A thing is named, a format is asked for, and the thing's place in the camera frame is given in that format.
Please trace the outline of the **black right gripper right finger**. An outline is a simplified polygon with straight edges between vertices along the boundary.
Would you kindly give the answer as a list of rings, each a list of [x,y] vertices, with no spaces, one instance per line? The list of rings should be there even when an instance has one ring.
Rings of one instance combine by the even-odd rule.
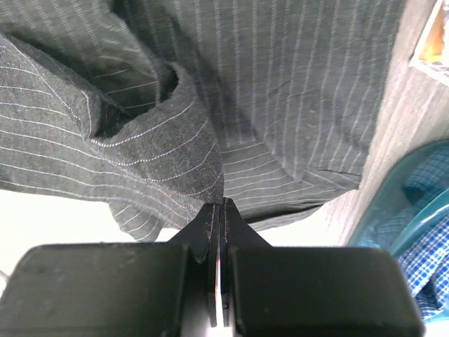
[[[220,209],[224,325],[235,336],[423,336],[403,274],[382,249],[274,247]]]

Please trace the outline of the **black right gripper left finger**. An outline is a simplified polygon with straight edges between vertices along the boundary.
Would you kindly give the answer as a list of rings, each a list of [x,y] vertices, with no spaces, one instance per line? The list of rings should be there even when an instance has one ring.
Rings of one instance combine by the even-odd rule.
[[[1,297],[2,336],[205,336],[217,324],[220,208],[164,243],[30,249]]]

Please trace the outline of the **black pinstripe long sleeve shirt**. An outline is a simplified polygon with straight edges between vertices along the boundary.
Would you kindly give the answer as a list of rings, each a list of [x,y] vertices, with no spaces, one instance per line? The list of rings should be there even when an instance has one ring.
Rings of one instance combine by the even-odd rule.
[[[256,230],[360,182],[403,1],[2,1],[1,187],[138,241],[233,199]]]

